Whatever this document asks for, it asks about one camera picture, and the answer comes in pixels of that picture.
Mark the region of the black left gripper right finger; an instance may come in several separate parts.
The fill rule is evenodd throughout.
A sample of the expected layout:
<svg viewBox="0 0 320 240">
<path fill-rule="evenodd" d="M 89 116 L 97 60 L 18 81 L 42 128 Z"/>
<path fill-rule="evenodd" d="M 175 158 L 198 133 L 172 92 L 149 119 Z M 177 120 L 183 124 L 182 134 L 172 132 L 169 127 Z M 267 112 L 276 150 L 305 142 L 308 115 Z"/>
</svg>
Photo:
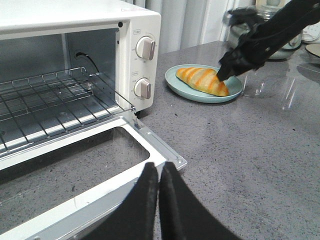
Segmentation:
<svg viewBox="0 0 320 240">
<path fill-rule="evenodd" d="M 159 216 L 163 240 L 239 239 L 200 203 L 172 162 L 161 173 Z"/>
</svg>

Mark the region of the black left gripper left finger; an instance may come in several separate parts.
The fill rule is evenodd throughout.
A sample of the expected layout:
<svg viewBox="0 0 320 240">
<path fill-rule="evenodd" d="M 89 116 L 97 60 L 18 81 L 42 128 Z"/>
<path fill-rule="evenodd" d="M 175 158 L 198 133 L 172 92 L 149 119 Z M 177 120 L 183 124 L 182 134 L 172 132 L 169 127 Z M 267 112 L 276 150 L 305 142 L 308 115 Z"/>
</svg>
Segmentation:
<svg viewBox="0 0 320 240">
<path fill-rule="evenodd" d="M 152 240 L 158 197 L 158 171 L 153 162 L 143 171 L 123 202 L 83 237 L 84 240 Z"/>
</svg>

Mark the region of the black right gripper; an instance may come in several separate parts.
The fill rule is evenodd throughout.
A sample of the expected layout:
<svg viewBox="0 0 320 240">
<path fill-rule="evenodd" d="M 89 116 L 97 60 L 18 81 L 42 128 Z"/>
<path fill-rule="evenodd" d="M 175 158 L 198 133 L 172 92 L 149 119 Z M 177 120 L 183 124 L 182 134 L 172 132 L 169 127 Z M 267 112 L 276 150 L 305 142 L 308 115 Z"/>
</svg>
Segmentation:
<svg viewBox="0 0 320 240">
<path fill-rule="evenodd" d="M 252 69 L 262 67 L 273 54 L 273 27 L 268 23 L 246 24 L 248 32 L 238 38 L 238 45 L 220 59 L 217 77 L 225 81 Z"/>
</svg>

